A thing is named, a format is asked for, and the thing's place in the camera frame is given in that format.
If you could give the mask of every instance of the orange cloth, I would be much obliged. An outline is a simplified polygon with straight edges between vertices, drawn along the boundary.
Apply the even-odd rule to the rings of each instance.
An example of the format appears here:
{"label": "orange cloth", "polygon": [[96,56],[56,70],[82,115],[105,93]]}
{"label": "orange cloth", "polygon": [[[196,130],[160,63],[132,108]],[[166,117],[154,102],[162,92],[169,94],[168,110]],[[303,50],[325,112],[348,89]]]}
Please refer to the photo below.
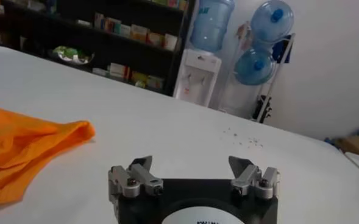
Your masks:
{"label": "orange cloth", "polygon": [[56,124],[0,109],[0,204],[22,199],[51,159],[94,135],[87,121]]}

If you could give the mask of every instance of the metal clamp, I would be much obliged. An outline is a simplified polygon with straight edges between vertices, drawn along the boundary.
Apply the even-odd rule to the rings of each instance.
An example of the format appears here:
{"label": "metal clamp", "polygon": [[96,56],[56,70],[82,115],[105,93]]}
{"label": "metal clamp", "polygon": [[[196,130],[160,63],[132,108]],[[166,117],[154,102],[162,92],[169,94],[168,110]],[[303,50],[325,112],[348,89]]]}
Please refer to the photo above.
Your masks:
{"label": "metal clamp", "polygon": [[147,194],[156,196],[163,193],[163,180],[154,177],[140,164],[130,166],[130,176],[144,185]]}
{"label": "metal clamp", "polygon": [[151,156],[135,159],[128,170],[122,166],[113,166],[108,172],[109,200],[114,203],[119,195],[135,198],[140,195],[142,185],[149,195],[162,194],[163,180],[149,173],[151,160]]}
{"label": "metal clamp", "polygon": [[231,185],[241,196],[245,196],[260,177],[260,169],[255,165],[248,165],[238,178],[231,181]]}
{"label": "metal clamp", "polygon": [[249,189],[254,188],[257,198],[278,197],[280,174],[276,168],[268,167],[262,177],[262,171],[248,159],[230,156],[229,163],[236,177],[231,181],[232,189],[239,196],[248,195]]}
{"label": "metal clamp", "polygon": [[278,197],[280,174],[276,168],[268,167],[261,180],[255,184],[255,195],[258,198],[271,199]]}

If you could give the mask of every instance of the water jug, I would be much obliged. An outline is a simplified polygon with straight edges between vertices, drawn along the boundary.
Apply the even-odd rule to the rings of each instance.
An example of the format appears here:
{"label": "water jug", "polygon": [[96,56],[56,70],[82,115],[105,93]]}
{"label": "water jug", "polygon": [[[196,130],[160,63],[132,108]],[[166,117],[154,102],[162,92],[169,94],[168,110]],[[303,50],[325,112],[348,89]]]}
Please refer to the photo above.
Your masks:
{"label": "water jug", "polygon": [[193,46],[212,53],[220,50],[234,8],[233,0],[200,0],[190,37]]}
{"label": "water jug", "polygon": [[236,62],[234,74],[241,84],[261,85],[271,78],[274,65],[269,51],[252,47]]}
{"label": "water jug", "polygon": [[254,13],[251,29],[256,43],[276,43],[286,36],[293,26],[293,11],[283,1],[271,0]]}

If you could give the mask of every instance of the screw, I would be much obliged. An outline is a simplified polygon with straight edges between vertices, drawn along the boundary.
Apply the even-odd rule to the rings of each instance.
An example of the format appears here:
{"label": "screw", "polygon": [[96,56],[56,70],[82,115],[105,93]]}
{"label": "screw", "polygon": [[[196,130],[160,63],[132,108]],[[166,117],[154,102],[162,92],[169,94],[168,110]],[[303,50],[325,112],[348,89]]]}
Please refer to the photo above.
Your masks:
{"label": "screw", "polygon": [[154,194],[161,195],[163,193],[163,188],[161,186],[154,187]]}
{"label": "screw", "polygon": [[128,180],[127,180],[127,182],[126,182],[126,184],[128,185],[128,186],[133,186],[133,185],[135,185],[137,183],[137,181],[136,181],[136,179],[134,179],[134,178],[128,178]]}
{"label": "screw", "polygon": [[259,186],[261,186],[261,187],[267,187],[268,184],[269,184],[269,181],[266,179],[262,179],[259,181]]}
{"label": "screw", "polygon": [[241,197],[241,189],[239,188],[233,188],[233,195],[235,197]]}

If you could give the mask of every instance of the wall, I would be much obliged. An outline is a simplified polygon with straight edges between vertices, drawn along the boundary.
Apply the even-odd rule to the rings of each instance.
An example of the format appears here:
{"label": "wall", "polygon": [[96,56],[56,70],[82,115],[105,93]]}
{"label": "wall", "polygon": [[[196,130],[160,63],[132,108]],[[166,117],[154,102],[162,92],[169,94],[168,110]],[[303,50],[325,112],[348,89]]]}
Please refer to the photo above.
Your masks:
{"label": "wall", "polygon": [[[318,139],[348,135],[359,127],[359,0],[285,0],[295,16],[291,63],[283,68],[266,123]],[[237,27],[264,1],[237,0],[213,95],[216,108],[224,86]]]}

